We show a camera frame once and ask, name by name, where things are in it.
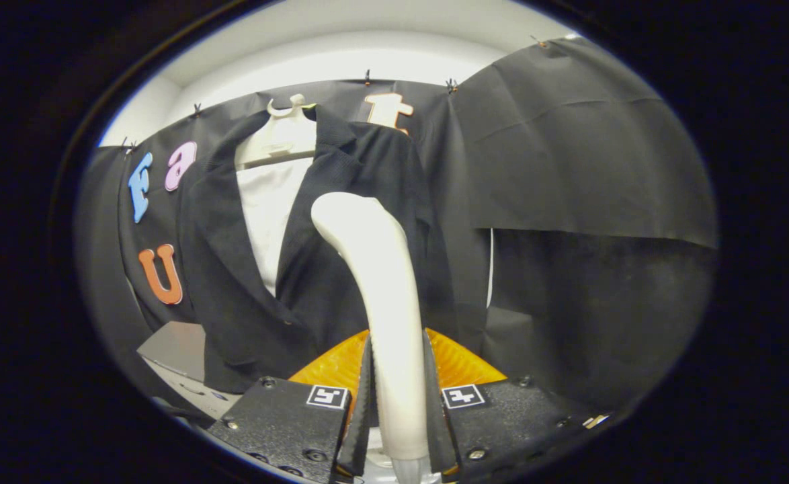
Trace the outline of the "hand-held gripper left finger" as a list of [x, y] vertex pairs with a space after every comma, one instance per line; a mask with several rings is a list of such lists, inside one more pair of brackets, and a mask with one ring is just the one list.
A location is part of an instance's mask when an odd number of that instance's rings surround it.
[[372, 384], [370, 334], [361, 331], [290, 378], [257, 380], [208, 435], [254, 469], [285, 481], [358, 482]]

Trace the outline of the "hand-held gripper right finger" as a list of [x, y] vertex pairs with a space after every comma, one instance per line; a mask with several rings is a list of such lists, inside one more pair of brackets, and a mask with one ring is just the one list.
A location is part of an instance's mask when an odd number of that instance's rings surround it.
[[524, 483], [590, 440], [588, 407], [431, 329], [425, 365], [429, 458], [444, 483]]

